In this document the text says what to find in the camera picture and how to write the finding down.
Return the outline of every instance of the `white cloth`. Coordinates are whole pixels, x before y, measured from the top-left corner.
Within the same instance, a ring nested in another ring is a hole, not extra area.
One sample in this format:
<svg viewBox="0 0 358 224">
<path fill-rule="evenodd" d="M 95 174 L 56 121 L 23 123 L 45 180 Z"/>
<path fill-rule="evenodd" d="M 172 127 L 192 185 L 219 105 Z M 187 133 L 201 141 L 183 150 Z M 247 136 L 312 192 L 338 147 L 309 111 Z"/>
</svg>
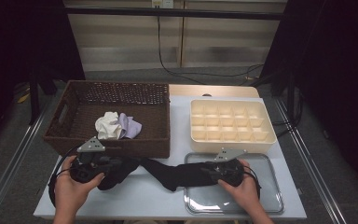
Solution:
<svg viewBox="0 0 358 224">
<path fill-rule="evenodd" d="M 98 139 L 118 139 L 121 134 L 121 125 L 117 123 L 117 112 L 105 112 L 104 116 L 95 121 Z"/>
</svg>

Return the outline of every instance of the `human hand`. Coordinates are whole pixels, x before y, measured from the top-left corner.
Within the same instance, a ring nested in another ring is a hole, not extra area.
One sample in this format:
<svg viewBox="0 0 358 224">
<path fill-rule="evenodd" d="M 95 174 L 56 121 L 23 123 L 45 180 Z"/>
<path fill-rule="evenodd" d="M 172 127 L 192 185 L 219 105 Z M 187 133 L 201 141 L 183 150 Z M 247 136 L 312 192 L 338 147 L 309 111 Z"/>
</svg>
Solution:
<svg viewBox="0 0 358 224">
<path fill-rule="evenodd" d="M 57 177 L 55 185 L 56 216 L 54 223 L 71 223 L 77 210 L 87 200 L 89 192 L 103 180 L 103 173 L 96 175 L 88 183 L 79 183 L 72 179 L 69 168 L 76 156 L 67 158 L 62 163 L 63 172 Z"/>
<path fill-rule="evenodd" d="M 251 173 L 250 169 L 247 168 L 250 167 L 249 162 L 244 160 L 239 161 L 244 166 L 244 171 Z M 254 224 L 272 223 L 272 220 L 266 214 L 258 200 L 256 183 L 251 176 L 247 174 L 243 175 L 242 183 L 237 187 L 233 187 L 221 179 L 218 180 L 218 183 L 234 198 L 235 202 L 249 214 Z"/>
<path fill-rule="evenodd" d="M 249 167 L 249 162 L 244 160 L 239 161 L 244 166 L 244 171 L 250 173 L 250 170 L 247 168 Z M 231 194 L 237 204 L 246 211 L 255 203 L 259 203 L 255 181 L 249 175 L 243 175 L 242 183 L 237 187 L 233 187 L 223 180 L 218 182 L 220 186 Z"/>
</svg>

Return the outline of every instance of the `black cloth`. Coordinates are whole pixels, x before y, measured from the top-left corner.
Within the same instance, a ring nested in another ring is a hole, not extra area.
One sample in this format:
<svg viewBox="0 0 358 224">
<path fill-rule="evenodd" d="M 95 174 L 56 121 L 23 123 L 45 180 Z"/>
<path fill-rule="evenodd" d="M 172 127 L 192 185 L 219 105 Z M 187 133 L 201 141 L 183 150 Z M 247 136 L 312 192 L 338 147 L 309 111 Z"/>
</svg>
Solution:
<svg viewBox="0 0 358 224">
<path fill-rule="evenodd" d="M 155 177 L 164 188 L 176 191 L 177 187 L 201 187 L 215 185 L 208 173 L 202 169 L 210 169 L 205 162 L 164 165 L 158 161 L 142 159 L 141 165 Z"/>
<path fill-rule="evenodd" d="M 101 184 L 98 186 L 100 190 L 112 189 L 116 184 L 123 182 L 123 180 L 136 168 L 139 166 L 139 160 L 132 158 L 122 158 L 122 164 L 118 170 L 110 172 L 104 179 L 101 181 Z"/>
</svg>

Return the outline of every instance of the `metal rod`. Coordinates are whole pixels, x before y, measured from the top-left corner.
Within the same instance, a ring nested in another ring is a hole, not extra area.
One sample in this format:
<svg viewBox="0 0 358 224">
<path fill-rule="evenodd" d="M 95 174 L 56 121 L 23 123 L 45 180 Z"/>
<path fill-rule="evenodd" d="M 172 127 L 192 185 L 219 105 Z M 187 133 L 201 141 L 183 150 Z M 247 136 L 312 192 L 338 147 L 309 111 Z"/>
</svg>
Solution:
<svg viewBox="0 0 358 224">
<path fill-rule="evenodd" d="M 177 8 L 65 6 L 64 10 L 68 14 L 92 14 L 92 15 L 193 17 L 193 18 L 219 18 L 219 19 L 242 19 L 242 20 L 246 19 L 246 20 L 266 20 L 266 21 L 280 21 L 284 18 L 287 18 L 287 16 L 282 13 L 214 11 L 214 10 L 195 10 L 195 9 L 177 9 Z"/>
</svg>

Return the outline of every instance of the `wall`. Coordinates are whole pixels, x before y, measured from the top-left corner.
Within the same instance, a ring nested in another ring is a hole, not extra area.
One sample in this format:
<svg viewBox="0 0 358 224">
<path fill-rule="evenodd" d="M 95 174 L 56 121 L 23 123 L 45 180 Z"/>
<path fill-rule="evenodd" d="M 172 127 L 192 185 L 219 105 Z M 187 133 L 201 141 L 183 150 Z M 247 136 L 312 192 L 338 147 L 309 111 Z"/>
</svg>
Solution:
<svg viewBox="0 0 358 224">
<path fill-rule="evenodd" d="M 66 5 L 151 7 L 150 0 L 64 1 Z M 285 0 L 174 1 L 174 8 L 283 12 Z M 69 15 L 85 71 L 160 67 L 156 17 Z M 278 21 L 160 18 L 167 67 L 263 63 Z"/>
</svg>

